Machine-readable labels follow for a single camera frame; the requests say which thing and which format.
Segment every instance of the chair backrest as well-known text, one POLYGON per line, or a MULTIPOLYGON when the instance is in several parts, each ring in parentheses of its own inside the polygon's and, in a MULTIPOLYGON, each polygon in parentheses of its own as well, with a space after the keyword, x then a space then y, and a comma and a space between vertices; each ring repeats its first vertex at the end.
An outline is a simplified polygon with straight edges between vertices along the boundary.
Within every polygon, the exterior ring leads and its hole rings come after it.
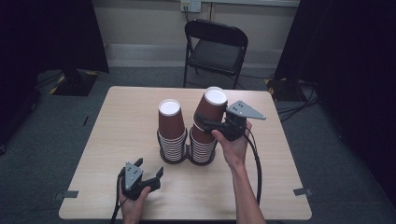
POLYGON ((243 31, 236 27, 213 21, 189 21, 184 27, 184 31, 189 40, 192 36, 207 41, 220 42, 225 45, 243 48, 248 46, 248 37, 243 31))

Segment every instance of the paper cup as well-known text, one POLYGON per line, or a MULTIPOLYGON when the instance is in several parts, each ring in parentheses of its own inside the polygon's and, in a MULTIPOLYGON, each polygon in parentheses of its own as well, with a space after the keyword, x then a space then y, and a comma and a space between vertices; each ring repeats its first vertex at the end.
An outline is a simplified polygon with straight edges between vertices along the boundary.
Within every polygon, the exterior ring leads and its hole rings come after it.
POLYGON ((219 87, 207 88, 195 110, 194 123, 199 128, 204 128, 204 124, 196 118, 197 114, 201 114, 205 119, 221 122, 227 103, 228 98, 223 89, 219 87))
POLYGON ((170 164, 178 164, 185 160, 187 130, 180 137, 180 140, 169 142, 168 139, 161 137, 160 132, 157 131, 160 156, 163 161, 170 164))
POLYGON ((185 132, 181 105, 177 100, 167 99, 160 102, 158 118, 161 137, 169 140, 178 139, 185 132))
POLYGON ((196 165, 208 165, 213 161, 215 157, 215 148, 217 141, 213 138, 213 141, 208 143, 200 143, 194 138, 193 132, 196 131, 193 128, 190 130, 190 155, 191 162, 196 165))

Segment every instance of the hand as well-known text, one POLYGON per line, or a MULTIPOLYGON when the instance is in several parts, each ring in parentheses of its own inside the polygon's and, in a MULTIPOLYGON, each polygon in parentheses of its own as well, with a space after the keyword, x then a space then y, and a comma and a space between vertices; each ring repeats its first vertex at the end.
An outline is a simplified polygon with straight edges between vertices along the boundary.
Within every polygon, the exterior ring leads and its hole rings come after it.
POLYGON ((145 187, 140 196, 136 201, 132 199, 128 199, 125 195, 122 194, 121 190, 121 179, 120 179, 120 194, 119 194, 119 202, 121 204, 121 212, 123 223, 139 223, 140 218, 143 213, 143 206, 145 204, 145 200, 149 195, 150 187, 145 187))
MULTIPOLYGON (((247 129, 251 130, 251 123, 247 121, 247 129)), ((244 136, 236 139, 235 141, 228 141, 224 135, 218 130, 212 131, 213 136, 218 140, 223 148, 224 159, 227 161, 230 168, 235 169, 236 167, 243 165, 245 166, 245 157, 247 154, 248 141, 244 136)), ((245 131, 245 135, 249 136, 249 131, 245 131)))

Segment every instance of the electrical outlet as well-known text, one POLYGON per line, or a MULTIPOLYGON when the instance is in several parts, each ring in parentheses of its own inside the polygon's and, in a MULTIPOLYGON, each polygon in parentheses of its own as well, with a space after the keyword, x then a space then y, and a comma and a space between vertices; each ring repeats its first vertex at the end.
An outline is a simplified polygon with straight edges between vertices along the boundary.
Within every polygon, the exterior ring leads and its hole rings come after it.
POLYGON ((180 11, 190 11, 191 1, 180 1, 180 11))
POLYGON ((180 11, 185 11, 185 8, 189 12, 201 12, 200 1, 180 1, 180 11))

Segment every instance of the red paper cup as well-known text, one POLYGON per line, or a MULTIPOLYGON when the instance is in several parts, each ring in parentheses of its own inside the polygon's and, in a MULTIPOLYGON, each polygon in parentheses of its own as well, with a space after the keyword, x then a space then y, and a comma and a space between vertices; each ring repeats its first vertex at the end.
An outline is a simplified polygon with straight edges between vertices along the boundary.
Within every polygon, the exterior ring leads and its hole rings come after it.
POLYGON ((227 95, 223 89, 219 87, 207 88, 195 110, 193 118, 194 123, 199 128, 204 128, 204 124, 201 123, 195 116, 198 113, 201 114, 205 119, 221 122, 227 107, 227 103, 227 95))
POLYGON ((203 130, 198 128, 195 124, 192 125, 191 137, 200 144, 210 144, 215 140, 212 134, 204 133, 203 130))
POLYGON ((158 114, 158 131, 161 137, 169 140, 178 139, 185 132, 181 106, 177 100, 167 99, 160 102, 158 114))

